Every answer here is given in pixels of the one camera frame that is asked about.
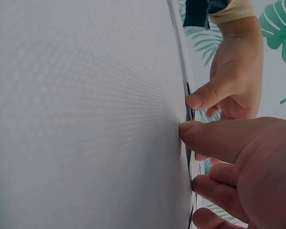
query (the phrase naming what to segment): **beige sleeve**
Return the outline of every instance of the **beige sleeve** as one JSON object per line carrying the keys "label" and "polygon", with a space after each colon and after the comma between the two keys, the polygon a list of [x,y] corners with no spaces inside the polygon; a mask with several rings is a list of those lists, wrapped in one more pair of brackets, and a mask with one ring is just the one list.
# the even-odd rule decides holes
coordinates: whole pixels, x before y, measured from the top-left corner
{"label": "beige sleeve", "polygon": [[228,0],[228,6],[214,14],[210,14],[211,21],[221,23],[256,16],[253,0]]}

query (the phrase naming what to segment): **gray fabric surface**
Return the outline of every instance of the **gray fabric surface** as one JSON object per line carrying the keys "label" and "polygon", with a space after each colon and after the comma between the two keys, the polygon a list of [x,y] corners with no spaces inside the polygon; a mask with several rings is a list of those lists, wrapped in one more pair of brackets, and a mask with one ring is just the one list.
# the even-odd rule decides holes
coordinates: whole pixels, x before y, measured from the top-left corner
{"label": "gray fabric surface", "polygon": [[0,229],[183,229],[165,0],[0,0]]}

